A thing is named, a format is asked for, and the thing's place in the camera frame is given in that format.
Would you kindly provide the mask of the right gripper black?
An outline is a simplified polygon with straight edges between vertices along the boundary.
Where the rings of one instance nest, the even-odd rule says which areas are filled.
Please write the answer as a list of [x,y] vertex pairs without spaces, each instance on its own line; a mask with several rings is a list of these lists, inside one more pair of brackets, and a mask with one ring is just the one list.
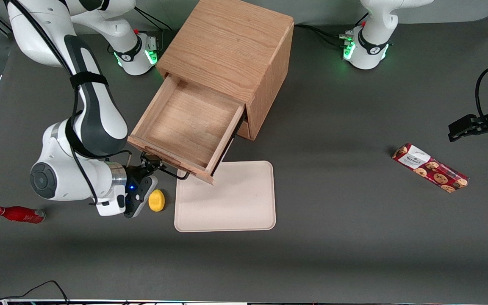
[[155,172],[164,169],[164,164],[161,160],[156,160],[155,155],[148,155],[146,152],[141,153],[140,166],[125,167],[127,174],[127,182],[125,186],[125,211],[124,216],[128,219],[138,216],[143,210],[145,203],[147,203],[147,193],[149,192],[149,176],[148,172]]

